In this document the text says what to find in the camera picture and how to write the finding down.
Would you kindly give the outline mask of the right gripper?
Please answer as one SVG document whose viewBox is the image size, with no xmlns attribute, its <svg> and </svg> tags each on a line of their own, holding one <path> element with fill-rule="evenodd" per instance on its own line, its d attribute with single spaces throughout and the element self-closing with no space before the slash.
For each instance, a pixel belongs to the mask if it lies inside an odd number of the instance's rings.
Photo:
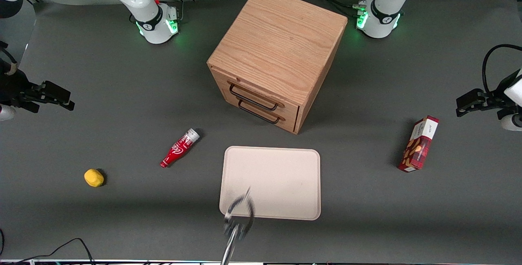
<svg viewBox="0 0 522 265">
<path fill-rule="evenodd" d="M 28 80 L 26 74 L 21 70 L 15 70 L 12 75 L 8 75 L 13 66 L 4 60 L 1 60 L 1 79 L 0 79 L 0 113 L 15 113 L 15 108 L 22 108 L 32 113 L 38 113 L 39 105 L 34 103 L 40 100 L 41 90 L 44 83 L 35 84 Z M 60 100 L 43 96 L 44 104 L 60 105 L 68 111 L 73 111 L 75 103 L 68 101 L 62 103 Z"/>
</svg>

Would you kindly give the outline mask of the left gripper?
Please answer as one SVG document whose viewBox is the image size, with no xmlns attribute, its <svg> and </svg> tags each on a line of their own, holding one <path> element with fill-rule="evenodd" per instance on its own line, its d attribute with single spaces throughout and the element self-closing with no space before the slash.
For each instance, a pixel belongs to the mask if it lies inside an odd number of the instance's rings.
<svg viewBox="0 0 522 265">
<path fill-rule="evenodd" d="M 462 117 L 466 113 L 499 109 L 499 113 L 521 113 L 521 69 L 516 70 L 500 81 L 497 88 L 491 91 L 488 88 L 484 73 L 484 88 L 486 92 L 486 106 L 471 105 L 467 109 L 456 109 L 456 116 Z"/>
</svg>

